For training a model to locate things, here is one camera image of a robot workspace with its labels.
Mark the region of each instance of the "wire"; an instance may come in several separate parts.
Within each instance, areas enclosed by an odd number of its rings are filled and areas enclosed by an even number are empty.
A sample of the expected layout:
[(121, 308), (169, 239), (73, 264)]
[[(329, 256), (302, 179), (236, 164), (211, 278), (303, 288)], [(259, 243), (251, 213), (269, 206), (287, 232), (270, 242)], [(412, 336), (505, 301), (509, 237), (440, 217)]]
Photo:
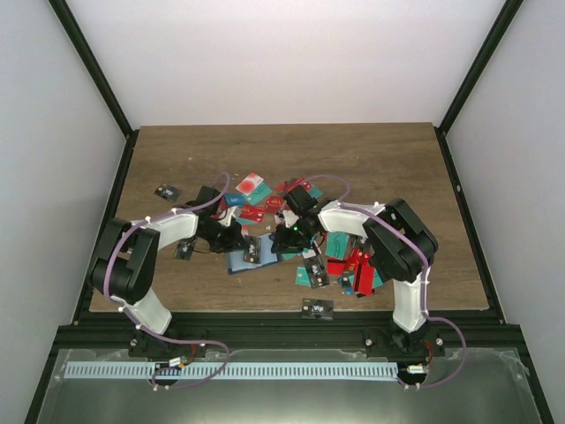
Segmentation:
[(331, 179), (335, 179), (337, 181), (341, 181), (344, 185), (345, 185), (345, 193), (342, 194), (339, 198), (337, 198), (339, 201), (342, 201), (343, 199), (345, 199), (347, 196), (349, 196), (350, 194), (350, 183), (348, 183), (347, 181), (345, 181), (343, 178), (341, 177), (337, 177), (336, 175), (331, 175), (331, 174), (320, 174), (320, 175), (314, 175), (313, 177), (309, 177), (307, 178), (305, 181), (312, 181), (313, 179), (319, 179), (319, 178), (331, 178)]
[[(226, 194), (226, 192), (228, 191), (228, 187), (230, 186), (230, 182), (231, 182), (230, 174), (228, 174), (225, 171), (220, 172), (220, 174), (216, 177), (215, 182), (217, 182), (218, 179), (221, 176), (224, 176), (226, 178), (226, 184), (225, 184), (224, 188), (222, 189), (222, 191), (220, 192), (220, 194), (218, 194), (216, 197), (214, 197), (211, 201), (207, 201), (205, 203), (202, 203), (201, 205), (193, 206), (193, 207), (186, 208), (186, 209), (181, 209), (181, 212), (179, 212), (178, 214), (179, 215), (188, 214), (189, 212), (193, 212), (195, 210), (200, 210), (200, 209), (206, 208), (207, 206), (212, 205), (212, 204), (216, 203), (217, 201), (219, 201), (223, 197), (223, 195)], [(121, 304), (121, 302), (118, 302), (118, 301), (113, 300), (111, 298), (111, 295), (109, 294), (109, 281), (110, 281), (110, 277), (112, 275), (112, 270), (114, 268), (114, 264), (116, 263), (117, 256), (118, 256), (120, 250), (122, 249), (122, 247), (124, 246), (125, 242), (128, 240), (128, 238), (137, 229), (139, 229), (143, 225), (145, 225), (149, 222), (159, 223), (160, 221), (162, 221), (164, 219), (167, 219), (167, 218), (174, 216), (176, 213), (177, 213), (176, 210), (171, 210), (171, 211), (166, 212), (166, 213), (164, 213), (160, 216), (154, 216), (153, 218), (148, 216), (145, 219), (139, 221), (138, 223), (135, 223), (134, 225), (132, 225), (132, 227), (124, 233), (122, 238), (119, 239), (119, 241), (116, 243), (116, 246), (114, 247), (112, 255), (109, 257), (108, 267), (106, 268), (106, 274), (104, 275), (104, 284), (102, 286), (102, 293), (104, 294), (104, 297), (108, 301), (110, 301), (112, 303), (116, 303), (116, 304)], [(198, 385), (203, 384), (205, 382), (209, 382), (214, 377), (216, 377), (218, 374), (220, 374), (226, 368), (226, 366), (228, 365), (228, 361), (230, 360), (230, 349), (228, 348), (228, 346), (226, 344), (219, 342), (219, 341), (215, 341), (215, 340), (177, 340), (175, 338), (169, 338), (169, 337), (163, 336), (161, 334), (157, 334), (157, 333), (153, 332), (152, 330), (150, 330), (149, 328), (145, 327), (144, 325), (141, 325), (140, 322), (138, 322), (138, 320), (130, 313), (130, 311), (128, 311), (127, 309), (125, 309), (124, 311), (125, 311), (125, 314), (128, 316), (128, 318), (130, 318), (130, 320), (132, 320), (132, 322), (136, 325), (136, 327), (140, 325), (140, 329), (142, 331), (146, 332), (149, 336), (153, 336), (153, 337), (155, 337), (159, 340), (162, 340), (163, 342), (172, 343), (174, 345), (215, 345), (215, 346), (221, 347), (226, 352), (226, 355), (227, 355), (226, 360), (212, 374), (208, 375), (207, 377), (204, 377), (201, 380), (198, 380), (197, 382), (175, 385), (175, 386), (173, 386), (175, 389), (195, 387), (195, 386), (198, 386)]]
[(429, 372), (432, 370), (432, 358), (433, 358), (432, 344), (427, 340), (424, 340), (424, 346), (427, 347), (427, 352), (429, 355), (427, 360), (427, 370)]
[[(418, 249), (418, 247), (414, 243), (412, 243), (408, 238), (406, 238), (406, 236), (404, 236), (400, 231), (398, 231), (392, 225), (388, 224), (386, 221), (379, 218), (375, 214), (369, 212), (368, 210), (365, 210), (365, 209), (362, 209), (362, 208), (355, 208), (355, 207), (352, 207), (352, 206), (347, 206), (346, 204), (341, 203), (341, 202), (338, 202), (338, 206), (341, 209), (358, 212), (360, 214), (363, 214), (363, 215), (368, 216), (369, 218), (373, 219), (376, 223), (378, 223), (380, 226), (382, 226), (385, 230), (392, 233), (395, 237), (400, 239), (406, 246), (408, 246), (410, 249), (412, 249), (414, 251), (414, 253), (422, 261), (424, 266), (422, 267), (422, 278), (421, 278), (422, 282), (421, 282), (421, 293), (420, 293), (421, 313), (424, 316), (424, 318), (426, 318), (430, 322), (443, 322), (443, 323), (447, 324), (449, 327), (451, 327), (457, 333), (459, 338), (461, 339), (461, 346), (462, 346), (462, 349), (463, 349), (463, 353), (462, 353), (462, 358), (461, 358), (461, 362), (459, 363), (459, 366), (457, 367), (457, 369), (451, 375), (447, 376), (443, 380), (439, 380), (438, 382), (433, 382), (433, 383), (427, 384), (425, 386), (420, 386), (419, 388), (420, 389), (431, 389), (432, 387), (437, 387), (437, 386), (439, 386), (439, 385), (441, 385), (445, 382), (453, 380), (461, 372), (461, 369), (463, 368), (465, 360), (467, 359), (467, 343), (465, 342), (465, 337), (463, 336), (463, 332), (452, 321), (448, 320), (447, 318), (443, 318), (441, 316), (430, 316), (427, 313), (426, 288), (427, 288), (427, 278), (428, 278), (428, 275), (429, 275), (429, 272), (430, 272), (430, 264), (429, 264), (426, 256), (424, 255), (424, 253), (420, 249)], [(404, 386), (408, 385), (405, 382), (403, 382), (402, 380), (400, 380), (400, 379), (398, 379), (398, 380)]]

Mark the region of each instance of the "teal card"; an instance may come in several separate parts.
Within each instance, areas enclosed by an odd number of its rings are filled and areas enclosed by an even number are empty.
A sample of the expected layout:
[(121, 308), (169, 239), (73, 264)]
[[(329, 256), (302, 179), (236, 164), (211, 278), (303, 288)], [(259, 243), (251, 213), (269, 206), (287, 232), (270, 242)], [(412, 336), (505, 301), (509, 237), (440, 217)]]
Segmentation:
[(296, 279), (296, 283), (298, 285), (307, 285), (308, 287), (311, 287), (310, 285), (310, 278), (308, 278), (308, 273), (306, 272), (306, 268), (305, 267), (298, 267), (297, 268), (297, 279)]
[(318, 199), (322, 196), (323, 193), (317, 186), (312, 184), (312, 187), (310, 187), (310, 190), (308, 190), (308, 194), (310, 194), (313, 198)]
[(257, 188), (253, 190), (253, 193), (245, 197), (245, 199), (252, 205), (256, 205), (267, 196), (269, 196), (273, 190), (270, 189), (268, 185), (263, 181), (261, 184), (257, 185)]
[(326, 256), (343, 261), (350, 236), (345, 232), (330, 232), (326, 240)]
[(242, 225), (253, 225), (254, 223), (258, 223), (257, 221), (252, 221), (251, 219), (245, 218), (238, 218), (237, 221)]

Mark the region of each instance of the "white wall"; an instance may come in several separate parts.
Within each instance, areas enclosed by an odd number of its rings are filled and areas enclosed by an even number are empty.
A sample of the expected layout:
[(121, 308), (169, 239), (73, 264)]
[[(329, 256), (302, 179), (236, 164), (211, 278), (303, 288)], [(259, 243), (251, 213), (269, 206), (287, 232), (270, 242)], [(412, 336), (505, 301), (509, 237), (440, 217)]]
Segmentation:
[(47, 1), (0, 13), (0, 421), (70, 322), (124, 145)]
[(132, 125), (439, 124), (502, 0), (69, 0)]
[(510, 322), (565, 422), (565, 3), (524, 2), (448, 135)]

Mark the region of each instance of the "pink card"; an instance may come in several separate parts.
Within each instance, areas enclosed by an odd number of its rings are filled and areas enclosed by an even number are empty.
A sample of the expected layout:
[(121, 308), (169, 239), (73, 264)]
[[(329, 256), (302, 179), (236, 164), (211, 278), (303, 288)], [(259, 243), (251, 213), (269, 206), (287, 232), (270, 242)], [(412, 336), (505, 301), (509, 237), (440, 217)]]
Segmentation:
[(247, 177), (245, 177), (245, 179), (241, 183), (237, 185), (236, 190), (238, 190), (245, 196), (248, 196), (253, 193), (253, 190), (255, 190), (262, 182), (263, 178), (252, 172)]

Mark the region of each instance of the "black corner post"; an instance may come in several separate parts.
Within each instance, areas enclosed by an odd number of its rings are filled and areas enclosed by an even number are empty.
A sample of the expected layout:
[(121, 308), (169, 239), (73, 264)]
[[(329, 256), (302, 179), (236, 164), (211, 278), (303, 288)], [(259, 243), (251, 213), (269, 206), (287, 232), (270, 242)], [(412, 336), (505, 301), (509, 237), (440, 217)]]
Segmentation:
[(90, 73), (94, 83), (98, 87), (102, 98), (108, 105), (108, 108), (114, 116), (120, 130), (122, 130), (126, 139), (132, 137), (132, 126), (128, 122), (127, 117), (125, 117), (124, 111), (118, 103), (112, 88), (109, 86), (108, 80), (102, 72), (102, 68), (98, 64), (96, 57), (94, 57), (94, 53), (88, 46), (87, 39), (82, 34), (79, 24), (72, 15), (69, 4), (67, 4), (65, 0), (49, 0), (49, 3), (61, 21), (64, 30), (69, 35), (74, 48), (79, 53), (80, 58), (85, 64), (85, 67), (87, 68), (88, 73)]
[(461, 112), (461, 109), (469, 98), (472, 89), (475, 87), (475, 84), (477, 84), (480, 75), (486, 68), (486, 64), (488, 64), (488, 61), (498, 47), (499, 42), (501, 42), (502, 37), (506, 33), (506, 30), (520, 9), (523, 1), (524, 0), (506, 0), (502, 6), (501, 12), (498, 14), (498, 17), (494, 21), (491, 30), (483, 42), (483, 45), (478, 51), (471, 68), (467, 72), (467, 75), (459, 87), (453, 102), (449, 106), (448, 112), (441, 121), (439, 127), (440, 134), (447, 135), (451, 126), (456, 121), (459, 112)]

